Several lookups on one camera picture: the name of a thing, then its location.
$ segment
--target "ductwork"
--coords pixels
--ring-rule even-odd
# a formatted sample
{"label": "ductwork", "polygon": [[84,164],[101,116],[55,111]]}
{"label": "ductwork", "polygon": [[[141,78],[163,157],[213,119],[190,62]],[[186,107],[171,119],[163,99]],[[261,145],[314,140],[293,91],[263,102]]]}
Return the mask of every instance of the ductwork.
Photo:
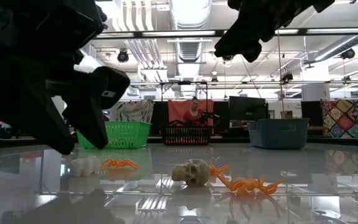
{"label": "ductwork", "polygon": [[[212,0],[169,0],[172,27],[175,30],[203,30],[207,29],[211,14]],[[198,76],[203,44],[199,42],[175,43],[177,52],[178,73],[184,78]]]}
{"label": "ductwork", "polygon": [[314,55],[315,60],[327,60],[358,45],[358,35],[343,37]]}

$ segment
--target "camera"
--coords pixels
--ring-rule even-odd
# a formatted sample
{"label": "camera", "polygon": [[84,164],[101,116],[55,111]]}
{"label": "camera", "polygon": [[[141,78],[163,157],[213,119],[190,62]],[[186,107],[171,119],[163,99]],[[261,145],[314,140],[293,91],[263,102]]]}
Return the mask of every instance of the camera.
{"label": "camera", "polygon": [[128,53],[127,53],[127,50],[120,50],[119,51],[119,54],[117,56],[117,60],[121,63],[125,63],[129,60],[129,56],[128,56]]}

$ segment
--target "computer monitor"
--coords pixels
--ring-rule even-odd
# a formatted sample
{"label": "computer monitor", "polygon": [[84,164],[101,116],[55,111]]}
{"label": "computer monitor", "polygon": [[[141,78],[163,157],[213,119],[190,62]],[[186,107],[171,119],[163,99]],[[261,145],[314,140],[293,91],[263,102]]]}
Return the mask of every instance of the computer monitor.
{"label": "computer monitor", "polygon": [[266,99],[244,96],[229,97],[230,120],[257,121],[269,118]]}

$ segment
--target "woman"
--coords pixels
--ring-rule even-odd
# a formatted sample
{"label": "woman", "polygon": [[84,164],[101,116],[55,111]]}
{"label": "woman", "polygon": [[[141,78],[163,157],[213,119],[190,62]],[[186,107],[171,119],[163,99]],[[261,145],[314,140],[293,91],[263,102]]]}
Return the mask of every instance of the woman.
{"label": "woman", "polygon": [[203,115],[203,110],[198,109],[199,102],[200,101],[197,99],[197,97],[193,97],[193,99],[191,99],[190,109],[183,115],[184,122],[201,125],[200,117]]}

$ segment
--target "blue storage bin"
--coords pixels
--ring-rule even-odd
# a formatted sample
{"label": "blue storage bin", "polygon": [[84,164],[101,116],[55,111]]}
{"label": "blue storage bin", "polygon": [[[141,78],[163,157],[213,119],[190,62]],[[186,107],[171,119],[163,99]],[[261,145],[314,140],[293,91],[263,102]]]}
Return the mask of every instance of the blue storage bin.
{"label": "blue storage bin", "polygon": [[264,149],[301,149],[308,137],[308,118],[260,119],[249,123],[249,137],[253,146]]}

